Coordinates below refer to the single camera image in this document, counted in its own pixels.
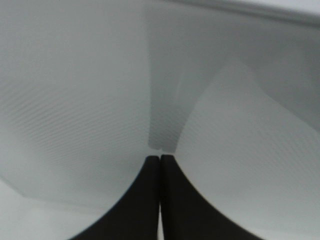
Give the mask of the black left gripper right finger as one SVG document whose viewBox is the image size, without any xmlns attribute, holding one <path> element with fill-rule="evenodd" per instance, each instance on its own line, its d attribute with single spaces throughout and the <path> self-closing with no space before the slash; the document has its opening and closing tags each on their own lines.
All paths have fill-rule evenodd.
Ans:
<svg viewBox="0 0 320 240">
<path fill-rule="evenodd" d="M 194 188 L 172 155 L 162 155 L 161 220 L 166 240 L 257 240 Z"/>
</svg>

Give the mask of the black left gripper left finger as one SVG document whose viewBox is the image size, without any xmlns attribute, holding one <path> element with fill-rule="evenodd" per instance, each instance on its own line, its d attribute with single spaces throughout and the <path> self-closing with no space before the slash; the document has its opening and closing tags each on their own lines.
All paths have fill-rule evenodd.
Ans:
<svg viewBox="0 0 320 240">
<path fill-rule="evenodd" d="M 119 201 L 73 240 L 156 240 L 160 206 L 160 159 L 148 156 Z"/>
</svg>

